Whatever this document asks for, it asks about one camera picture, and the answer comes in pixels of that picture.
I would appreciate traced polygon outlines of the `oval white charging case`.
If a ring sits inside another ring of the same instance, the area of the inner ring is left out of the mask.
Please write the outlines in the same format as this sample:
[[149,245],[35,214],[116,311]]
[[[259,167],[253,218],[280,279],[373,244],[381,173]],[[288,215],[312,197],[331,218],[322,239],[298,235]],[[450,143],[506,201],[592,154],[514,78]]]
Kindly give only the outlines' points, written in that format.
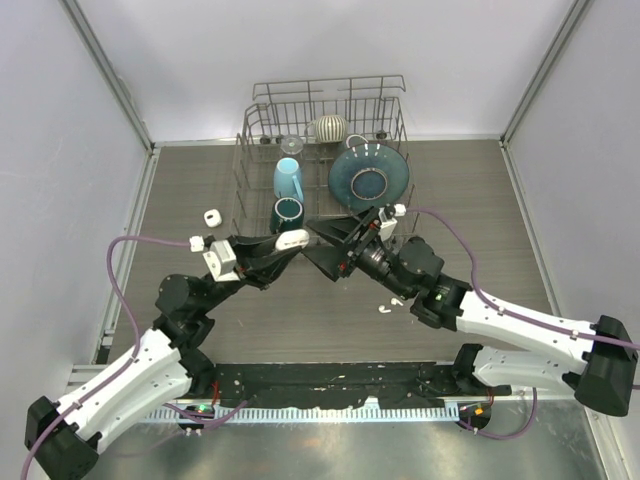
[[295,229],[278,235],[275,250],[278,252],[295,248],[305,248],[309,244],[310,235],[305,229]]

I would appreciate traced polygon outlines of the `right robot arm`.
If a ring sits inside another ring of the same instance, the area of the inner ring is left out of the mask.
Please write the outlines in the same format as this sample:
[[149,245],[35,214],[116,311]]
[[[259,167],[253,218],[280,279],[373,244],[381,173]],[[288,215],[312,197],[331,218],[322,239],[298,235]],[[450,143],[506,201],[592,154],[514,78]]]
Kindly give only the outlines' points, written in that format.
[[411,301],[411,313],[434,329],[493,338],[515,346],[501,352],[465,345],[451,371],[465,395],[511,384],[570,392],[582,405],[605,415],[629,412],[638,365],[637,344],[623,322],[607,315],[595,322],[573,320],[509,303],[444,272],[444,261],[421,237],[390,246],[401,205],[307,226],[323,244],[305,256],[337,281],[361,270],[396,296]]

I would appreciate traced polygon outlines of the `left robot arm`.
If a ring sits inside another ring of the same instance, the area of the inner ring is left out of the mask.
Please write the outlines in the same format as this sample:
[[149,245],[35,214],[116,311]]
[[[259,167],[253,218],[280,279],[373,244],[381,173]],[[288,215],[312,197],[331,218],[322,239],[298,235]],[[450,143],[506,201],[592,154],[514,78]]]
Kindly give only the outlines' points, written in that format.
[[159,317],[147,330],[133,329],[134,344],[126,353],[58,400],[42,396],[31,404],[20,476],[27,478],[37,462],[51,479],[81,479],[118,437],[156,408],[185,395],[205,397],[215,373],[199,349],[215,325],[209,312],[245,286],[267,289],[308,243],[303,229],[175,242],[203,257],[206,274],[165,276],[156,301]]

